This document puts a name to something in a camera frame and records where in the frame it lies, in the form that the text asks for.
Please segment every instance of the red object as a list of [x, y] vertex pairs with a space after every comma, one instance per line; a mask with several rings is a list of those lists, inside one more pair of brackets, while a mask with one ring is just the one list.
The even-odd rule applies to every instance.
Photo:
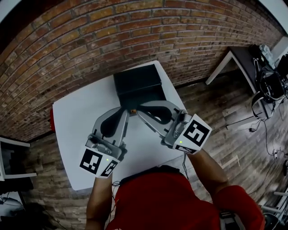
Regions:
[[55, 132], [55, 124], [54, 124], [54, 117], [53, 117], [53, 109], [50, 110], [50, 127], [53, 132]]
[[265, 225], [258, 205], [242, 187], [222, 189], [212, 204], [198, 199], [179, 174], [140, 176], [120, 187], [115, 199], [115, 218], [107, 230], [218, 230], [220, 209], [238, 214], [246, 230]]

